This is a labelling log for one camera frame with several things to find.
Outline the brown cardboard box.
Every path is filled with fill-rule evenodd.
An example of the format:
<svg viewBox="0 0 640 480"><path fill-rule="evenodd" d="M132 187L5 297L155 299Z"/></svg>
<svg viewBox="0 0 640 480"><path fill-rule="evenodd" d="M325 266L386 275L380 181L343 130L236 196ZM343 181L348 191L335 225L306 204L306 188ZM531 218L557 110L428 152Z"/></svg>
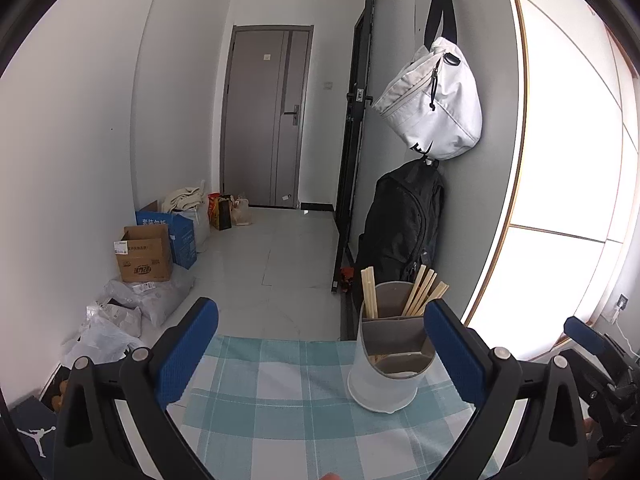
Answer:
<svg viewBox="0 0 640 480"><path fill-rule="evenodd" d="M172 255L166 224L125 226L114 243L120 279L125 283L167 282Z"/></svg>

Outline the chopstick in holder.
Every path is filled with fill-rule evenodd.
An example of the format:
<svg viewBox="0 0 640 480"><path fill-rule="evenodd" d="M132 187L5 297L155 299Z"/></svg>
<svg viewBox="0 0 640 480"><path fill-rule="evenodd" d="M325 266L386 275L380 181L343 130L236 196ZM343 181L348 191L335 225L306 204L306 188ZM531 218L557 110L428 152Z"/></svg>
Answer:
<svg viewBox="0 0 640 480"><path fill-rule="evenodd" d="M427 269L424 264L420 266L401 316L413 318L424 315L425 308L430 301L444 298L449 285L437 281L437 277L438 274L433 269Z"/></svg>
<svg viewBox="0 0 640 480"><path fill-rule="evenodd" d="M375 320L378 317L378 297L376 296L374 269L372 266L368 266L361 271L361 284L367 318Z"/></svg>

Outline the beige paper bag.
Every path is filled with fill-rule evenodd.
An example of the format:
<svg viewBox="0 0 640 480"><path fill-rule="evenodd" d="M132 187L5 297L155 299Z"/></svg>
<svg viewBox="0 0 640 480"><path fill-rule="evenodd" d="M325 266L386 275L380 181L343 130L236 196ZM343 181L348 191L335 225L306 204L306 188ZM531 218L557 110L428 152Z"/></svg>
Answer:
<svg viewBox="0 0 640 480"><path fill-rule="evenodd" d="M232 198L231 219L235 226L250 226L252 224L250 202L247 198L242 196Z"/></svg>

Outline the white utensil holder cylinder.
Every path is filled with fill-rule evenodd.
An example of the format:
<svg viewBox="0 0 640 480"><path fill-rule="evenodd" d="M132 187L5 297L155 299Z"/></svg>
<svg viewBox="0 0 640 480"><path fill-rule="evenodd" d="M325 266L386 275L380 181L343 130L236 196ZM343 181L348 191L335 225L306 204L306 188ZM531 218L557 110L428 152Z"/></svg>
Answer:
<svg viewBox="0 0 640 480"><path fill-rule="evenodd" d="M368 411L394 414L406 408L434 362L422 316L402 314L411 289L406 282L379 284L378 317L360 315L347 389Z"/></svg>

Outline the teal checked tablecloth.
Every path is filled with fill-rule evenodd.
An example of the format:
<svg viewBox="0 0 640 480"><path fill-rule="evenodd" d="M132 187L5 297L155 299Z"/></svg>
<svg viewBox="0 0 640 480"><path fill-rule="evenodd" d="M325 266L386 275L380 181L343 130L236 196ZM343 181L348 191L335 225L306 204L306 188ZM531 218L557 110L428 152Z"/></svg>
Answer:
<svg viewBox="0 0 640 480"><path fill-rule="evenodd" d="M216 479L425 479L473 413L435 362L394 414L347 391L352 341L217 336L183 403L180 431Z"/></svg>

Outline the blue cardboard box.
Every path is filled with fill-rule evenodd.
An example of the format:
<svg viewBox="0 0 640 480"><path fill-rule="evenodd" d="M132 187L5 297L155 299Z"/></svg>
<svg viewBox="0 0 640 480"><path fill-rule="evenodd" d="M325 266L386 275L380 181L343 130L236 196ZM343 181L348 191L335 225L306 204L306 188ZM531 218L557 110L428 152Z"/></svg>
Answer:
<svg viewBox="0 0 640 480"><path fill-rule="evenodd" d="M190 270L196 263L198 252L194 223L191 219L174 212L160 212L157 210L157 203L152 203L136 212L136 220L138 226L166 224L172 261L186 270Z"/></svg>

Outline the white plastic bag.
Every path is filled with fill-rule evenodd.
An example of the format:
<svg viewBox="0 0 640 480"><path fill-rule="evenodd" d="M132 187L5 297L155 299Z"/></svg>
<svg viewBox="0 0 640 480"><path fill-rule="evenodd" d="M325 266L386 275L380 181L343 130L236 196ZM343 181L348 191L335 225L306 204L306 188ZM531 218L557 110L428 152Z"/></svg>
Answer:
<svg viewBox="0 0 640 480"><path fill-rule="evenodd" d="M142 313L118 304L89 304L77 334L62 345L61 364L71 368L81 356L94 364L116 362L143 346Z"/></svg>

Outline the wall power socket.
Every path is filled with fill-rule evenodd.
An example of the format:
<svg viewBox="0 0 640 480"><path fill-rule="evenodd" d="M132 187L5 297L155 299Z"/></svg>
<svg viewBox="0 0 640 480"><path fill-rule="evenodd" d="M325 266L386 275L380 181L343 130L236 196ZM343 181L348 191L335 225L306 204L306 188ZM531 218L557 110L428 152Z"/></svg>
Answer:
<svg viewBox="0 0 640 480"><path fill-rule="evenodd" d="M616 309L617 310L625 310L628 304L628 298L625 295L620 295L616 301Z"/></svg>

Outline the grey door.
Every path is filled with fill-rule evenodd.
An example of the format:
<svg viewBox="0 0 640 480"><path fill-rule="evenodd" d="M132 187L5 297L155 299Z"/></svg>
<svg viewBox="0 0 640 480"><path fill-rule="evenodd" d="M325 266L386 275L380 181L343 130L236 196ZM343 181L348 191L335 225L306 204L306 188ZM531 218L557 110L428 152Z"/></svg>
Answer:
<svg viewBox="0 0 640 480"><path fill-rule="evenodd" d="M220 187L295 209L314 28L235 26L220 122Z"/></svg>

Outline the black metal frame stand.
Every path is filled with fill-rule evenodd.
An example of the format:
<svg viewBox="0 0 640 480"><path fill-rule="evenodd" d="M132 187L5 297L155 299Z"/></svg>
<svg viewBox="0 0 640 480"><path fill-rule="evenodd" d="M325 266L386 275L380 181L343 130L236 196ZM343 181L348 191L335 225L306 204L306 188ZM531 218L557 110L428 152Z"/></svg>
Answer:
<svg viewBox="0 0 640 480"><path fill-rule="evenodd" d="M369 99L368 79L373 12L374 0L363 0L363 9L358 21L356 21L354 40L352 40L352 62L350 62L349 85L346 94L345 131L334 214L338 243L331 292L337 292L337 289L340 288L341 268L352 226L352 203L355 196L362 124Z"/></svg>

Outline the black backpack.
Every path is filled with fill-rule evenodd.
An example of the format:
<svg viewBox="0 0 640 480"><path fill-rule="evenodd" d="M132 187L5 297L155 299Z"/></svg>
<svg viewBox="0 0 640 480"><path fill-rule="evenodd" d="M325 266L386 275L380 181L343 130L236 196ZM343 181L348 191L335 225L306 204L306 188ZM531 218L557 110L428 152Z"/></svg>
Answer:
<svg viewBox="0 0 640 480"><path fill-rule="evenodd" d="M438 162L420 158L384 174L358 240L356 270L380 283L412 282L435 259L445 188Z"/></svg>

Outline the cream cloth bundle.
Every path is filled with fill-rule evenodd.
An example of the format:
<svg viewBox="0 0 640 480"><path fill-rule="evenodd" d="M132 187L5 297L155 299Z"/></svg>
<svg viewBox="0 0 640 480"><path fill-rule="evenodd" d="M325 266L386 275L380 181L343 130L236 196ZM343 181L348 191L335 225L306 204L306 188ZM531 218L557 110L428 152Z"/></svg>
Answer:
<svg viewBox="0 0 640 480"><path fill-rule="evenodd" d="M169 193L163 200L160 210L165 214L175 211L198 209L204 202L205 193L200 186L179 188Z"/></svg>

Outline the white sling bag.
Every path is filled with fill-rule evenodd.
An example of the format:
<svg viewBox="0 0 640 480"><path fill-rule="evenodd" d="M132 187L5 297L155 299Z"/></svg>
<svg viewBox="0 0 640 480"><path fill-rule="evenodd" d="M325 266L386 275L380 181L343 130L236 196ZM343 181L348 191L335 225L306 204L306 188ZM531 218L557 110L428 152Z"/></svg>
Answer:
<svg viewBox="0 0 640 480"><path fill-rule="evenodd" d="M482 135L475 77L459 47L444 37L420 47L373 108L408 148L431 159L458 157Z"/></svg>

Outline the navy Jordan shoe box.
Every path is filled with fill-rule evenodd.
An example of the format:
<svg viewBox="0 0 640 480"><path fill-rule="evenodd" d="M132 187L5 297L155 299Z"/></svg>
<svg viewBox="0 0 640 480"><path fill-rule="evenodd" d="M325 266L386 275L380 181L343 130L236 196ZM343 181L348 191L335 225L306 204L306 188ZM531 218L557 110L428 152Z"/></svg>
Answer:
<svg viewBox="0 0 640 480"><path fill-rule="evenodd" d="M12 422L43 479L53 478L53 449L58 416L35 396L10 409Z"/></svg>

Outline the grey parcel bag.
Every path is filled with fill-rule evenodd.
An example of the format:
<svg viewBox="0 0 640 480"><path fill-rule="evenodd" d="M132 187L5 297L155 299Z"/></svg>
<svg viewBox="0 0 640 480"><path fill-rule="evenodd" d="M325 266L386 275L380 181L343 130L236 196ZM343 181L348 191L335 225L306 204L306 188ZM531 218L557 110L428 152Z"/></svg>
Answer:
<svg viewBox="0 0 640 480"><path fill-rule="evenodd" d="M104 295L124 307L139 308L153 327L160 328L189 296L194 284L195 276L178 266L166 282L111 280L104 287Z"/></svg>

